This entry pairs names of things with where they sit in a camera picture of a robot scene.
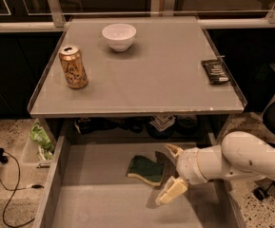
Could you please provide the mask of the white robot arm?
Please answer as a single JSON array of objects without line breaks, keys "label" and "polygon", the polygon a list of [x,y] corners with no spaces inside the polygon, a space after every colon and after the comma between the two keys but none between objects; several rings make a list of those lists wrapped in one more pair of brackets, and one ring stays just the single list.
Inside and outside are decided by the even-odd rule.
[{"label": "white robot arm", "polygon": [[167,180],[155,201],[157,205],[170,203],[190,185],[212,180],[275,181],[275,148],[246,132],[230,132],[211,147],[182,149],[168,144],[167,150],[176,161],[179,177]]}]

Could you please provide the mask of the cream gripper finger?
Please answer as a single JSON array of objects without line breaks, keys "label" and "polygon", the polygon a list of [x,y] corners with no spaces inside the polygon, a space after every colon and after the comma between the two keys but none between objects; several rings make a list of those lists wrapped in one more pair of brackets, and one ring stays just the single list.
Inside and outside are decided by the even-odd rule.
[{"label": "cream gripper finger", "polygon": [[188,182],[182,178],[171,176],[165,184],[163,190],[155,200],[157,205],[168,204],[179,196],[183,195],[188,189]]},{"label": "cream gripper finger", "polygon": [[173,158],[178,159],[179,156],[182,154],[183,149],[175,144],[168,143],[166,145],[167,150],[172,155]]}]

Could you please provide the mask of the white rounded gripper body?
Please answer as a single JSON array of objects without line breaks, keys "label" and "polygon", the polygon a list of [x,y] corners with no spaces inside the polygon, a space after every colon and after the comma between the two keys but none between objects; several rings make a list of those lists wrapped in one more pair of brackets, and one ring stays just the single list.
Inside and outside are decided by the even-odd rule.
[{"label": "white rounded gripper body", "polygon": [[198,153],[198,148],[178,148],[175,154],[176,170],[179,176],[192,185],[207,182],[198,165]]}]

